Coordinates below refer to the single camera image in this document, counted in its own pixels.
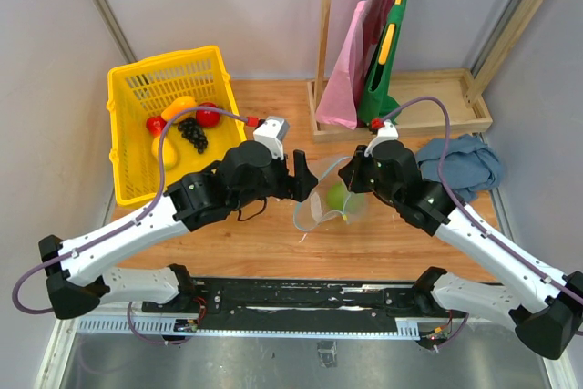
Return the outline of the clear zip top bag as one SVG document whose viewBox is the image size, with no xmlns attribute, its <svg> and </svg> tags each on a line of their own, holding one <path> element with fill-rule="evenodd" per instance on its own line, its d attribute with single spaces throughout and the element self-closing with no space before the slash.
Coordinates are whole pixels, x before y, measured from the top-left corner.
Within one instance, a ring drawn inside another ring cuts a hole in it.
<svg viewBox="0 0 583 389">
<path fill-rule="evenodd" d="M 366 195 L 350 192 L 338 174 L 350 159 L 348 156 L 331 156 L 309 162 L 317 184 L 309 197 L 294 209 L 293 224 L 298 230 L 311 232 L 336 218 L 350 224 L 365 215 L 368 210 Z"/>
</svg>

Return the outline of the green cabbage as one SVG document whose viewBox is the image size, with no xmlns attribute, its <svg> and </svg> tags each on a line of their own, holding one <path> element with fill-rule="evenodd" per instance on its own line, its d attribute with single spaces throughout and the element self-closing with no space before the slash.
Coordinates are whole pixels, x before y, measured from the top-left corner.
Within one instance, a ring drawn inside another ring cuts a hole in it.
<svg viewBox="0 0 583 389">
<path fill-rule="evenodd" d="M 344 183 L 339 181 L 328 189 L 326 203 L 330 210 L 345 210 L 353 213 L 363 208 L 365 196 L 350 192 Z"/>
</svg>

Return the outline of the yellow plastic basket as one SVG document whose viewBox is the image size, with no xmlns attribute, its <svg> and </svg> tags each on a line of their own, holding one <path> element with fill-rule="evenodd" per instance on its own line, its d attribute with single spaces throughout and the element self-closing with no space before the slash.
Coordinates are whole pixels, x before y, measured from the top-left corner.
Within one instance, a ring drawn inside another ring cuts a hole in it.
<svg viewBox="0 0 583 389">
<path fill-rule="evenodd" d="M 239 112 L 230 75 L 217 46 L 203 46 L 151 56 L 108 72 L 107 110 L 117 204 L 137 209 L 159 188 L 159 164 L 152 153 L 154 137 L 147 120 L 176 99 L 189 96 L 197 104 L 213 103 Z"/>
</svg>

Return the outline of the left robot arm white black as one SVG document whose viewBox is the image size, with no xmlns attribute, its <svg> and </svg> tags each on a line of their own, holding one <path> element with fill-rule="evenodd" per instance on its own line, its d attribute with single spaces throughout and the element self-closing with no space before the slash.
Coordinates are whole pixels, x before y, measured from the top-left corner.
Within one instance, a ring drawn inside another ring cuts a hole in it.
<svg viewBox="0 0 583 389">
<path fill-rule="evenodd" d="M 294 151 L 293 164 L 289 170 L 285 158 L 275 158 L 260 142 L 245 141 L 120 220 L 75 239 L 43 238 L 39 250 L 55 316 L 73 319 L 114 302 L 144 302 L 154 312 L 191 311 L 197 291 L 185 266 L 126 270 L 119 263 L 154 244 L 223 221 L 253 201 L 306 200 L 318 180 L 303 151 Z"/>
</svg>

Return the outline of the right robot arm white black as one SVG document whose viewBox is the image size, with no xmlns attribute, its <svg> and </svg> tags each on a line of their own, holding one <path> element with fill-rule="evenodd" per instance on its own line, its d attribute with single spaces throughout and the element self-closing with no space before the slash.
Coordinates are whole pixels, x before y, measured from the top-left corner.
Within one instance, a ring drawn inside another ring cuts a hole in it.
<svg viewBox="0 0 583 389">
<path fill-rule="evenodd" d="M 428 269 L 413 293 L 424 316 L 469 313 L 512 330 L 532 352 L 561 357 L 582 325 L 582 273 L 565 274 L 487 224 L 440 182 L 424 179 L 398 140 L 360 145 L 339 176 L 353 193 L 372 193 L 409 225 L 448 243 L 489 271 L 501 289 Z"/>
</svg>

